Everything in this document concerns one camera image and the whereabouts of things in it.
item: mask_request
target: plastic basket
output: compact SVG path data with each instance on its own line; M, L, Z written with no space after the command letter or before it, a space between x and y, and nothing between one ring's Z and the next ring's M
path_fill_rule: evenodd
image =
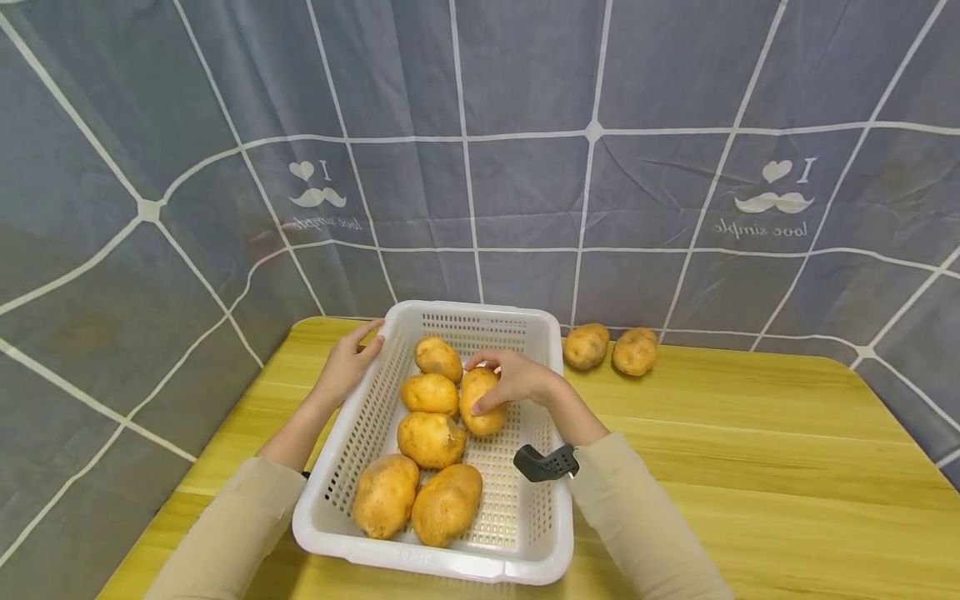
M351 563L457 579L530 585L560 579L573 556L569 489L563 480L530 483L513 464L524 444L542 454L563 444L547 411L530 400L510 406L499 434L468 438L463 462L483 475L483 498L469 531L447 548L422 545L409 524L391 540L370 540L352 518L360 473L398 452L396 427L407 414L399 388L417 372L413 349L420 338L443 338L462 361L480 349L508 348L563 373L557 320L510 306L408 300L390 309L381 332L384 348L345 402L294 511L297 542ZM424 471L420 483L435 472Z

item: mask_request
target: beige sleeve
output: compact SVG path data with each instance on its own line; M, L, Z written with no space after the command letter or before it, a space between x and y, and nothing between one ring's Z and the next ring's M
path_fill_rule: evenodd
M290 526L306 480L262 458L230 478L160 570L145 600L240 600Z
M623 434L575 451L570 490L643 600L732 600L700 542Z

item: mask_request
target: wood grain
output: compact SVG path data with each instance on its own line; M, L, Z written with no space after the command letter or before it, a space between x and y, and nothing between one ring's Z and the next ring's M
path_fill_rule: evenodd
M293 412L330 347L356 325L317 318L294 327L100 600L145 593L213 494ZM855 373L825 358L660 350L639 380L614 372L609 357L567 378L644 457L737 598L960 598L960 495ZM574 532L570 569L545 588L357 566L307 555L288 534L247 597L630 597L578 511Z

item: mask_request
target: yellow potato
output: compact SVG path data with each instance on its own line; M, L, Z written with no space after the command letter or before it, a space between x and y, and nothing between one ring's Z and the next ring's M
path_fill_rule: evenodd
M457 386L443 375L426 372L414 375L400 387L400 399L411 412L441 413L456 417L460 411Z
M613 367L640 377L657 362L657 334L646 327L624 331L613 345Z
M414 362L423 372L435 372L453 383L460 383L464 368L460 355L440 338L423 338L414 348Z
M460 417L467 426L467 431L478 438L498 433L507 424L507 404L503 403L483 415L474 415L470 412L477 400L483 397L500 377L488 367L477 367L467 371L464 383L460 386Z
M396 444L420 468L446 468L463 456L467 432L447 415L410 413L396 429Z
M360 474L353 522L368 537L386 540L403 529L413 510L420 469L402 454L381 456Z
M600 323L577 327L564 340L564 360L574 369L592 369L603 362L610 332Z
M470 465L453 465L426 482L414 502L414 532L425 545L446 547L462 536L480 508L483 477Z

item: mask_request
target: black wrist strap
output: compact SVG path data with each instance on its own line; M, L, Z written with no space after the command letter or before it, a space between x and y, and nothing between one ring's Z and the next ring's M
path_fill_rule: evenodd
M560 479L567 473L576 475L580 470L580 464L573 457L573 446L570 444L546 456L527 444L514 455L514 466L533 483Z

